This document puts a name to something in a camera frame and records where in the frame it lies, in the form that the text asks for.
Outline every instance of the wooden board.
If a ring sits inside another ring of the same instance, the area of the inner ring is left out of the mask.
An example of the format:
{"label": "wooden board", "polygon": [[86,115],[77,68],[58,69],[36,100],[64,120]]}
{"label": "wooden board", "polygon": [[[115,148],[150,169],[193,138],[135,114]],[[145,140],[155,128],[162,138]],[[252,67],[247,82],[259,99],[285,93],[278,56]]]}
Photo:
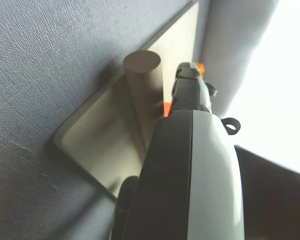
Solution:
{"label": "wooden board", "polygon": [[[171,101],[178,65],[193,58],[198,3],[190,3],[142,47],[159,54],[163,98]],[[121,68],[56,131],[54,143],[113,195],[140,174],[146,150]]]}

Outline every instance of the gray textured surface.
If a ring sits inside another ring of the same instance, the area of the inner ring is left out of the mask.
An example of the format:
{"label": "gray textured surface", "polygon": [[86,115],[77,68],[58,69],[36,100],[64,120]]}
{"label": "gray textured surface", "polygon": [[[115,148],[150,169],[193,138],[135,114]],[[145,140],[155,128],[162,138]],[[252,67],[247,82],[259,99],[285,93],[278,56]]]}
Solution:
{"label": "gray textured surface", "polygon": [[209,5],[201,60],[205,79],[218,94],[212,111],[227,112],[240,88],[247,65],[278,0],[212,0]]}
{"label": "gray textured surface", "polygon": [[187,2],[0,1],[0,239],[106,238],[114,201],[47,143]]}

